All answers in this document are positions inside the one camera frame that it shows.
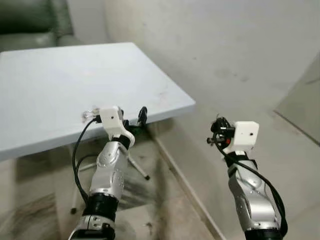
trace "concrete floor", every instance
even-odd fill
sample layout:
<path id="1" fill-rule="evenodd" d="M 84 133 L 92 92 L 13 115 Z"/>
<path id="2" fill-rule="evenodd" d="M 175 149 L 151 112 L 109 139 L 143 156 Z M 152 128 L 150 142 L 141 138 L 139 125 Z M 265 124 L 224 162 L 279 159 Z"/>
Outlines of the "concrete floor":
<path id="1" fill-rule="evenodd" d="M 98 152 L 105 141 L 83 143 L 78 155 Z M 131 155 L 151 179 L 145 180 L 128 165 L 116 215 L 116 239 L 214 240 L 146 133 L 137 138 Z M 93 172 L 89 169 L 79 176 L 86 190 Z M 0 239 L 68 239 L 84 208 L 78 195 L 79 211 L 70 214 L 73 187 L 65 146 L 0 162 Z"/>

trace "black joint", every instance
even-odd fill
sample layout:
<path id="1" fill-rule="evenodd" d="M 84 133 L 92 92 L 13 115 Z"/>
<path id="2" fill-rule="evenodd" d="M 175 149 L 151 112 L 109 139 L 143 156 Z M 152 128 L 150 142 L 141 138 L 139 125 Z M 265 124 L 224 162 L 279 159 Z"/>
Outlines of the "black joint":
<path id="1" fill-rule="evenodd" d="M 86 215 L 98 215 L 115 221 L 118 200 L 113 196 L 106 196 L 103 193 L 95 193 L 88 198 L 88 203 L 82 213 Z"/>
<path id="2" fill-rule="evenodd" d="M 72 215 L 76 214 L 76 212 L 77 212 L 77 209 L 75 207 L 71 208 L 70 213 Z"/>
<path id="3" fill-rule="evenodd" d="M 235 127 L 232 127 L 230 123 L 224 117 L 218 117 L 211 125 L 211 132 L 223 135 L 224 138 L 233 138 L 235 135 Z"/>
<path id="4" fill-rule="evenodd" d="M 278 229 L 254 229 L 244 232 L 246 240 L 282 240 Z"/>
<path id="5" fill-rule="evenodd" d="M 241 160 L 249 160 L 247 154 L 245 153 L 245 155 L 237 155 L 234 151 L 233 152 L 230 152 L 228 154 L 229 157 L 231 157 L 232 159 L 236 160 L 237 162 L 238 161 L 241 161 Z M 226 162 L 226 165 L 228 166 L 228 168 L 234 164 L 234 162 L 232 160 L 230 160 L 228 157 L 225 157 L 225 162 Z"/>
<path id="6" fill-rule="evenodd" d="M 121 143 L 126 149 L 129 149 L 130 146 L 130 139 L 127 138 L 125 135 L 120 135 L 120 137 L 113 137 L 111 139 L 113 142 Z"/>
<path id="7" fill-rule="evenodd" d="M 110 225 L 103 223 L 100 230 L 87 230 L 79 229 L 75 231 L 71 239 L 104 239 L 104 240 L 114 240 L 116 237 L 115 230 L 110 227 Z"/>

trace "white table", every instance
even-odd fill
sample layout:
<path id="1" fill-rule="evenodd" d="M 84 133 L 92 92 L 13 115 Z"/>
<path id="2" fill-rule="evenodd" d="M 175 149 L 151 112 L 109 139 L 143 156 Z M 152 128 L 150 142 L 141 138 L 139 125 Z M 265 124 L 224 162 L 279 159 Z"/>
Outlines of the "white table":
<path id="1" fill-rule="evenodd" d="M 0 160 L 74 143 L 81 115 L 120 106 L 148 123 L 190 112 L 195 101 L 133 43 L 17 50 L 0 53 Z M 104 134 L 92 124 L 83 139 Z"/>

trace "baseboard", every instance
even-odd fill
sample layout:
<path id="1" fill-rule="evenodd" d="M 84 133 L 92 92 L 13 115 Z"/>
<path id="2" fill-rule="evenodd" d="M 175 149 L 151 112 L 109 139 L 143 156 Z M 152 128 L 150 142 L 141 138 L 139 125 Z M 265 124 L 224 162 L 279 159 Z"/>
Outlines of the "baseboard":
<path id="1" fill-rule="evenodd" d="M 162 144 L 162 142 L 154 135 L 150 134 L 151 137 L 156 142 L 157 146 L 159 147 L 160 154 L 163 157 L 163 159 L 167 162 L 169 165 L 172 173 L 175 175 L 179 185 L 182 187 L 183 191 L 185 192 L 187 198 L 191 202 L 192 206 L 194 207 L 195 211 L 200 216 L 201 220 L 204 222 L 208 230 L 211 232 L 212 236 L 215 240 L 227 240 L 225 236 L 222 234 L 220 229 L 218 228 L 215 221 L 212 219 L 212 217 L 209 215 L 208 211 L 206 210 L 203 203 L 198 198 L 197 194 L 193 190 L 193 188 L 190 186 L 189 182 L 187 181 L 186 177 L 182 173 L 182 171 L 179 169 L 177 164 L 174 161 L 174 158 L 170 155 L 170 153 L 167 151 L 165 146 Z"/>

